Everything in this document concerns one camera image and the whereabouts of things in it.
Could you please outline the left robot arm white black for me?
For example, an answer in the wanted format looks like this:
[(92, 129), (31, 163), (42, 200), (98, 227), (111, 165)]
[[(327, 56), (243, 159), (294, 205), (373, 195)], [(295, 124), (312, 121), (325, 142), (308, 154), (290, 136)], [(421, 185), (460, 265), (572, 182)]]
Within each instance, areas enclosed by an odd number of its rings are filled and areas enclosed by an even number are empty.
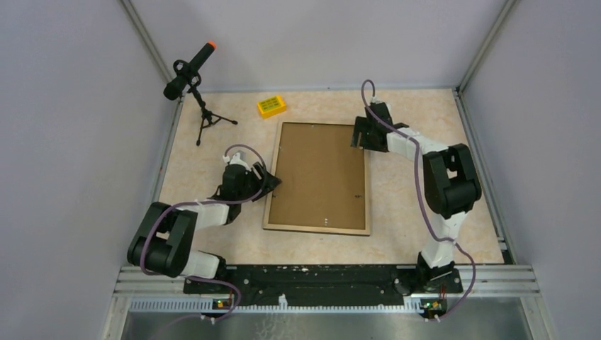
[(203, 202), (169, 205), (153, 202), (127, 251), (129, 264), (147, 275), (199, 277), (201, 285), (218, 293), (227, 284), (222, 257), (192, 249), (197, 230), (228, 225), (240, 214), (242, 204), (257, 201), (281, 184), (265, 165), (230, 162), (216, 192)]

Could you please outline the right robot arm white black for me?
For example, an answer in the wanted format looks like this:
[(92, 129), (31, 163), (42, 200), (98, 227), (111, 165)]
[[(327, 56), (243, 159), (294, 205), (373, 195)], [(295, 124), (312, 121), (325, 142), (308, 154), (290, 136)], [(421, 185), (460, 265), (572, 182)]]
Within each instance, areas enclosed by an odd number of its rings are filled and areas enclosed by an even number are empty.
[(399, 154), (414, 164), (418, 205), (430, 234), (418, 254), (415, 288), (434, 292), (452, 281), (459, 230), (482, 196), (471, 151), (466, 144), (445, 145), (393, 123), (383, 101), (366, 104), (365, 112), (355, 119), (351, 146)]

